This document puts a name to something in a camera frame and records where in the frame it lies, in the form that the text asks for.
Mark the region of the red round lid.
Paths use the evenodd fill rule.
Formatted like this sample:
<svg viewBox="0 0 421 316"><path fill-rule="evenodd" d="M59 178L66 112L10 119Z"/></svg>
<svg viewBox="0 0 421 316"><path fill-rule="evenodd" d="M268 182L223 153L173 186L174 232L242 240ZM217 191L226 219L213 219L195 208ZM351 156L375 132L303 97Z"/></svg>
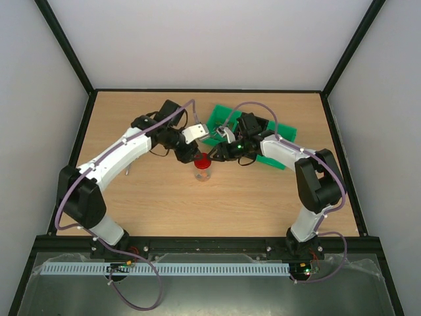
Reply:
<svg viewBox="0 0 421 316"><path fill-rule="evenodd" d="M197 169L205 170L211 166L212 161L209 159L207 153L202 153L198 160L194 161L194 165Z"/></svg>

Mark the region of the clear plastic cup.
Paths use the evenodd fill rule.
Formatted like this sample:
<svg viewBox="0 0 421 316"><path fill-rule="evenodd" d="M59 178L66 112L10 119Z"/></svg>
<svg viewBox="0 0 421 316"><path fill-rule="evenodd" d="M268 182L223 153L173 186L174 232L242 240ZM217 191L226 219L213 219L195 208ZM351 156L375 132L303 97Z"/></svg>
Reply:
<svg viewBox="0 0 421 316"><path fill-rule="evenodd" d="M194 175L195 175L195 178L200 182L208 181L211 178L211 169L210 168L206 168L206 169L195 168Z"/></svg>

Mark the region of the black bin with swirl lollipops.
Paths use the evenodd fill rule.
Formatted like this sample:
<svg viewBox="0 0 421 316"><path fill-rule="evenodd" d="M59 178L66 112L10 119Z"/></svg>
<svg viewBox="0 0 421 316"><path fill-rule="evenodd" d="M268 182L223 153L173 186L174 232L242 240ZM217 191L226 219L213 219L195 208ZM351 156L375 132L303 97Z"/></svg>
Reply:
<svg viewBox="0 0 421 316"><path fill-rule="evenodd" d="M258 126L260 127L260 131L261 132L265 131L268 127L269 121L265 118L261 118L261 117L258 117L258 116L255 116L255 118L256 118L256 122L257 122Z"/></svg>

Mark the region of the green bin with lollipops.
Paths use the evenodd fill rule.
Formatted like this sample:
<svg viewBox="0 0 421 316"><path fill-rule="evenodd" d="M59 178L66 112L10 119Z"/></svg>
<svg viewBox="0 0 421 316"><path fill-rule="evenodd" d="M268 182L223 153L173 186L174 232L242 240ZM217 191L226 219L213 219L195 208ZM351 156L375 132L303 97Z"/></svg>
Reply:
<svg viewBox="0 0 421 316"><path fill-rule="evenodd" d="M241 116L241 111L233 111L233 109L219 104L214 106L214 109L206 123L210 132L210 137L202 140L201 142L203 144L215 146L220 142L226 141L226 138L223 138L216 130L225 123L229 115L231 115L231 117L228 121L227 127L234 132L237 127L237 119Z"/></svg>

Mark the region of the green bin with gummies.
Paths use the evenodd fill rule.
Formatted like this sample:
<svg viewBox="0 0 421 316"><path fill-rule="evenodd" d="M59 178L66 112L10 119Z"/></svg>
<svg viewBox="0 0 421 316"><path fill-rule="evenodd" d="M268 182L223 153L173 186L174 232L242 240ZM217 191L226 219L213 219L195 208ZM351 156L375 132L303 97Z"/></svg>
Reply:
<svg viewBox="0 0 421 316"><path fill-rule="evenodd" d="M294 142L297 135L297 129L284 124L276 124L270 121L264 130L272 130L277 132L282 140ZM272 167L284 170L288 168L295 171L296 152L288 148L285 144L277 141L274 135L264 139L262 143L262 155L257 155L257 161L266 163Z"/></svg>

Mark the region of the metal scoop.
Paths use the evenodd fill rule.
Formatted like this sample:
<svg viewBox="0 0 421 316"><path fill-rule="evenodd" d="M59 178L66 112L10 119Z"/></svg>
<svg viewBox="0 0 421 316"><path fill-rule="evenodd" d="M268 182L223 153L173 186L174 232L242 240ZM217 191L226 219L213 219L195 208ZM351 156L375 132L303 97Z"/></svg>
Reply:
<svg viewBox="0 0 421 316"><path fill-rule="evenodd" d="M126 176L128 176L128 175L129 175L130 170L131 170L131 167L132 167L132 163L130 163L130 164L126 167L126 171L125 171L125 175L126 175Z"/></svg>

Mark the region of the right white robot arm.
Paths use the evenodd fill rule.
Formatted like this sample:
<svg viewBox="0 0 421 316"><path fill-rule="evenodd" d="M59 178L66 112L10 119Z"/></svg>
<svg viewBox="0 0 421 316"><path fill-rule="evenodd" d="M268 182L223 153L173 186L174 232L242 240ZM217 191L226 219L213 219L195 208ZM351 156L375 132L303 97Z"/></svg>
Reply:
<svg viewBox="0 0 421 316"><path fill-rule="evenodd" d="M252 113L237 118L237 130L232 132L225 122L215 129L224 138L208 156L213 161L235 161L260 155L273 159L295 173L301 210L288 228L285 246L292 257L300 258L318 249L317 237L322 221L329 213L345 204L346 187L333 153L328 149L314 151L285 139L278 129L268 129L266 123Z"/></svg>

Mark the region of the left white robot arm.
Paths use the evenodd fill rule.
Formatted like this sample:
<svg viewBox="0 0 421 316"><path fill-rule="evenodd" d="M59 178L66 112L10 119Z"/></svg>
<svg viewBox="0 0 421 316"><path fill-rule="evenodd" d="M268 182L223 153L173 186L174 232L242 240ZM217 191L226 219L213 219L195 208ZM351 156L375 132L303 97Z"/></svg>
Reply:
<svg viewBox="0 0 421 316"><path fill-rule="evenodd" d="M173 151L184 164L202 157L197 142L209 136L209 129L198 118L191 126L180 126L182 117L188 115L186 108L167 99L158 111L135 118L125 133L95 158L78 167L65 166L59 173L55 228L84 229L110 246L117 245L125 231L107 215L103 192L157 145Z"/></svg>

